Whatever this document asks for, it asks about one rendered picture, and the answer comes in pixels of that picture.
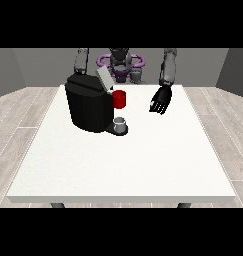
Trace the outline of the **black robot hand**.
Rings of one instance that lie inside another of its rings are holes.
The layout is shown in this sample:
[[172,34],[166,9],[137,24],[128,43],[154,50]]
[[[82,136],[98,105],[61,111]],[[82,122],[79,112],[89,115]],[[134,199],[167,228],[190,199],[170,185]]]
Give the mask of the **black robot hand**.
[[150,102],[150,112],[156,112],[159,113],[160,115],[163,115],[172,98],[172,90],[169,85],[163,85],[161,86],[158,91],[155,93],[153,96],[151,102]]

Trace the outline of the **red pod holder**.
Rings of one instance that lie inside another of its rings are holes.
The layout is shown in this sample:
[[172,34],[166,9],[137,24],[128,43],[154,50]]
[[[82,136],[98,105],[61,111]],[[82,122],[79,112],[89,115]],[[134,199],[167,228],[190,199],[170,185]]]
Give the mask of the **red pod holder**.
[[122,109],[126,106],[126,92],[123,90],[115,90],[112,92],[113,107]]

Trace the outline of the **pale grey machine lid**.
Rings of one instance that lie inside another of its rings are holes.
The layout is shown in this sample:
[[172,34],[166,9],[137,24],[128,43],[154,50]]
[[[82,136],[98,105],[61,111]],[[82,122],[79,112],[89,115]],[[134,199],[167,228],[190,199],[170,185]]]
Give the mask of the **pale grey machine lid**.
[[98,68],[96,70],[96,75],[100,79],[100,82],[106,91],[109,91],[113,87],[114,80],[112,79],[106,66]]

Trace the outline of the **black coffee machine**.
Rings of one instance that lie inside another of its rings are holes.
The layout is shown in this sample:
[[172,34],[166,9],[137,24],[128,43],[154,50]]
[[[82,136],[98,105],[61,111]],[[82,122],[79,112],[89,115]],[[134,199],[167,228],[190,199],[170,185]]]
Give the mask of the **black coffee machine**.
[[67,79],[65,91],[72,122],[78,128],[93,132],[109,132],[116,136],[128,133],[114,131],[112,92],[104,90],[97,76],[74,73]]

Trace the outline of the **small grey cup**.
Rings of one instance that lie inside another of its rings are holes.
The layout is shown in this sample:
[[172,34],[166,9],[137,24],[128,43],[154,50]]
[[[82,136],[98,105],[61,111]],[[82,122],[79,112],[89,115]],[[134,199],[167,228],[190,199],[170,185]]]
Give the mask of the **small grey cup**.
[[116,133],[123,133],[126,131],[126,120],[123,117],[116,117],[113,120],[113,125]]

